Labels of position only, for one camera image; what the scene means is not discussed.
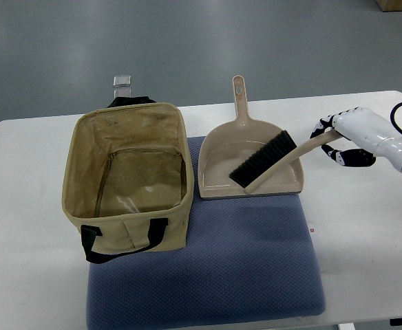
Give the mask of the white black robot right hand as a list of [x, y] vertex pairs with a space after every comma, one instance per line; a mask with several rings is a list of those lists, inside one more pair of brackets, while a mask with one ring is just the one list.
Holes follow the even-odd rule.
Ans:
[[326, 130], [334, 130], [357, 145], [356, 149], [337, 150], [323, 144], [324, 153], [341, 166], [369, 167], [377, 157], [384, 157], [402, 173], [402, 129], [394, 115], [402, 102], [391, 111], [386, 120], [368, 108], [356, 107], [348, 111], [322, 118], [316, 124], [311, 138]]

